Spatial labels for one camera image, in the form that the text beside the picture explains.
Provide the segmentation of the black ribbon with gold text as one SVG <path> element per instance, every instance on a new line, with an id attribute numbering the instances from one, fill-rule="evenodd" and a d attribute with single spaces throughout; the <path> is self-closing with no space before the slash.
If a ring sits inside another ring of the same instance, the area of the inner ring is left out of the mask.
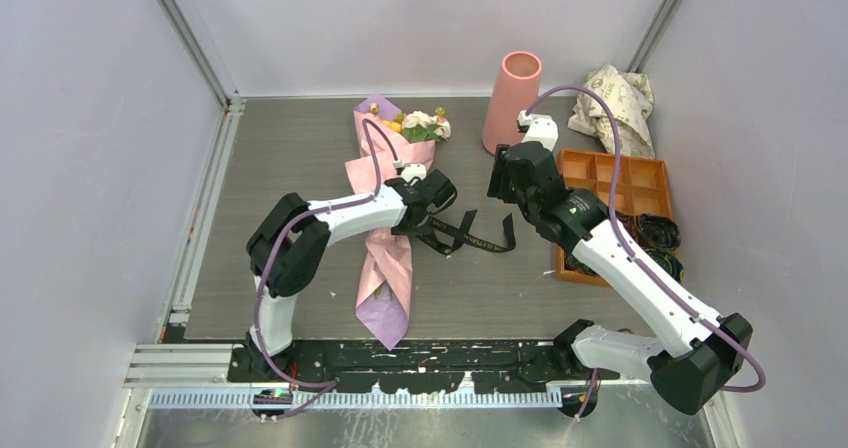
<path id="1" fill-rule="evenodd" d="M 504 244 L 497 244 L 471 233 L 476 214 L 476 210 L 467 210 L 459 226 L 454 226 L 434 216 L 429 216 L 421 225 L 415 227 L 395 227 L 391 229 L 391 233 L 393 235 L 417 238 L 426 246 L 445 257 L 452 255 L 465 246 L 496 254 L 508 253 L 516 248 L 514 220 L 511 214 L 504 217 L 501 222 Z"/>

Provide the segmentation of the pink flower bouquet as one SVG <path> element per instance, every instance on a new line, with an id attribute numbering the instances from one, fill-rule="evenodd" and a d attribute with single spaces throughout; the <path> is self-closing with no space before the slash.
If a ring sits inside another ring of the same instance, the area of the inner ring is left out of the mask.
<path id="1" fill-rule="evenodd" d="M 376 152 L 381 179 L 397 175 L 393 161 L 430 168 L 436 143 L 410 142 L 386 123 L 401 114 L 400 108 L 381 94 L 372 94 L 354 108 L 354 129 L 361 157 L 345 163 L 349 183 L 356 194 L 371 191 L 376 174 L 371 153 Z M 363 264 L 355 305 L 362 324 L 388 350 L 405 336 L 413 291 L 412 248 L 408 237 L 388 228 L 370 231 L 365 239 Z"/>

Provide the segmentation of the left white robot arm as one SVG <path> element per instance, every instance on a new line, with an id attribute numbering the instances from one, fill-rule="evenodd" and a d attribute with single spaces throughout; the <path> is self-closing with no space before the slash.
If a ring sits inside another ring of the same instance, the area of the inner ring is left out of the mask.
<path id="1" fill-rule="evenodd" d="M 246 252 L 259 305 L 250 328 L 257 348 L 252 366 L 269 381 L 285 377 L 292 365 L 298 295 L 314 279 L 327 248 L 375 229 L 411 235 L 440 208 L 450 206 L 457 189 L 440 170 L 411 178 L 396 176 L 371 191 L 326 201 L 283 196 L 249 238 Z"/>

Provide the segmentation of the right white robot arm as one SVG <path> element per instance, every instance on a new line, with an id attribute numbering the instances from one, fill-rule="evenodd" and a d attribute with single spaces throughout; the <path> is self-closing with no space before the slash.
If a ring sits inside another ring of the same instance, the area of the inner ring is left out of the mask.
<path id="1" fill-rule="evenodd" d="M 649 382 L 672 408 L 695 415 L 748 361 L 753 335 L 689 293 L 625 231 L 593 192 L 570 189 L 538 141 L 496 149 L 488 195 L 516 205 L 545 240 L 603 278 L 645 321 L 650 337 L 580 319 L 558 335 L 555 364 L 567 378 L 603 369 Z"/>

